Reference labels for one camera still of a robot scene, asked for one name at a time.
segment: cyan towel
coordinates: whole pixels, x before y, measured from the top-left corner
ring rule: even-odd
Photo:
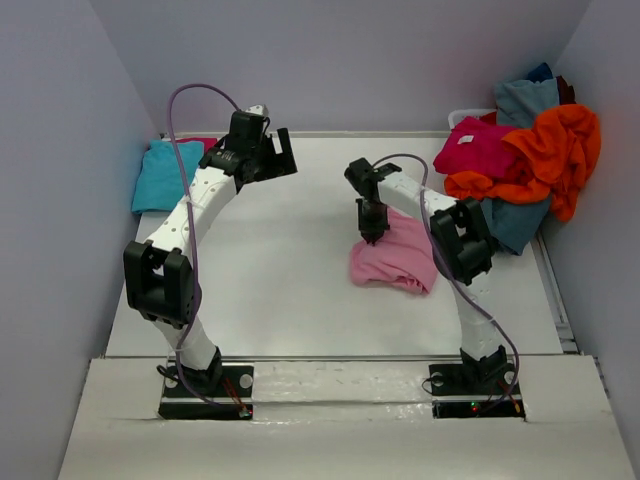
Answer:
[[[178,145],[189,183],[193,180],[198,162],[204,154],[202,142],[187,142]],[[143,213],[148,210],[171,211],[182,198],[184,190],[180,180],[178,160],[171,142],[151,140],[149,150],[142,157],[142,171],[136,183],[131,211]]]
[[[503,250],[522,255],[549,211],[551,195],[541,202],[524,205],[505,202],[501,198],[485,198],[481,206],[491,236]]]
[[[531,128],[538,114],[560,105],[555,78],[538,83],[529,80],[496,83],[493,93],[498,108],[498,125]]]

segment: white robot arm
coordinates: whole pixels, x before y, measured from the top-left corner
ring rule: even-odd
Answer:
[[[460,290],[474,298],[467,289],[472,279],[491,268],[494,241],[482,214],[480,204],[468,198],[459,201],[423,187],[401,169],[386,163],[374,168],[361,158],[352,162],[345,177],[361,195],[358,203],[358,227],[368,243],[375,244],[389,229],[387,206],[422,220],[421,195],[429,219],[431,236],[448,263]],[[436,265],[445,274],[442,265]],[[501,335],[496,327],[452,288],[462,331],[461,355],[469,389],[494,379],[507,365]]]
[[[124,251],[129,306],[153,322],[174,350],[191,320],[196,285],[191,262],[187,203],[193,207],[196,245],[220,211],[248,183],[297,172],[286,128],[278,130],[282,153],[276,153],[264,106],[236,111],[229,134],[202,157],[190,186],[166,221],[143,242]],[[180,363],[194,388],[215,388],[222,374],[220,351],[203,332],[196,316],[180,347]]]

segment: white wall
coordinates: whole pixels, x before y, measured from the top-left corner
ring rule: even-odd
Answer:
[[[202,81],[295,130],[444,129],[553,64],[589,1],[91,0],[159,129],[171,91]],[[228,126],[210,92],[175,111],[181,131]]]
[[[600,161],[567,225],[545,238],[578,344],[600,357],[640,472],[640,3],[594,0],[555,71],[600,116]]]
[[[154,134],[86,0],[0,13],[0,477],[57,478]]]

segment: white table surface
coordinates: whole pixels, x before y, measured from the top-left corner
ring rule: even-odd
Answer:
[[[428,362],[259,362],[253,421],[164,421],[157,363],[91,363],[60,479],[634,478],[590,357],[523,357],[526,422],[434,420]]]
[[[460,326],[443,277],[427,296],[352,285],[351,247],[360,240],[348,163],[396,152],[433,161],[442,138],[293,138],[299,172],[247,185],[201,242],[200,319],[226,357],[457,355]],[[398,165],[419,179],[409,159]],[[443,176],[429,186],[442,191]],[[165,213],[142,216],[143,241]],[[523,354],[562,353],[531,246],[521,257],[498,254],[472,291]],[[124,293],[107,356],[165,356],[153,325],[129,309]]]

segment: clothing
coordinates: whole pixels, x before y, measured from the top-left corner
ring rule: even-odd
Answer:
[[[487,113],[480,117],[484,123],[488,123],[489,125],[496,125],[498,123],[498,112]]]
[[[485,198],[481,203],[491,236],[503,250],[513,255],[522,255],[550,205],[551,195],[541,202],[526,205],[514,205],[501,198]]]
[[[531,128],[536,117],[560,105],[555,78],[540,83],[517,80],[493,87],[498,109],[498,125]]]
[[[549,68],[549,65],[547,65],[547,62],[538,65],[525,77],[525,79],[529,80],[530,82],[544,82],[545,80],[550,80],[552,78],[553,73],[551,72],[551,68]]]
[[[556,77],[558,82],[558,97],[560,99],[560,105],[569,105],[576,103],[576,91],[567,83],[563,77]]]
[[[180,138],[176,140],[177,143],[186,143],[186,142],[201,142],[204,146],[204,151],[206,152],[211,147],[213,147],[217,142],[217,138],[211,137],[189,137],[189,138]]]
[[[502,144],[518,160],[499,181],[471,171],[449,175],[447,194],[477,200],[502,198],[518,205],[540,202],[552,194],[551,211],[561,221],[575,212],[600,155],[600,125],[583,105],[562,105],[541,113],[532,129],[508,133]]]
[[[501,139],[514,127],[489,125],[466,117],[451,131],[433,166],[438,173],[473,170],[488,177],[502,178],[516,157],[507,152]]]
[[[204,153],[204,146],[202,142],[187,142],[179,144],[178,148],[191,183]],[[178,160],[171,142],[151,140],[149,150],[142,157],[142,171],[136,182],[131,211],[171,211],[183,194]]]
[[[424,225],[391,208],[387,216],[390,229],[375,245],[363,240],[353,246],[351,281],[356,285],[385,282],[416,295],[430,292],[438,270]]]

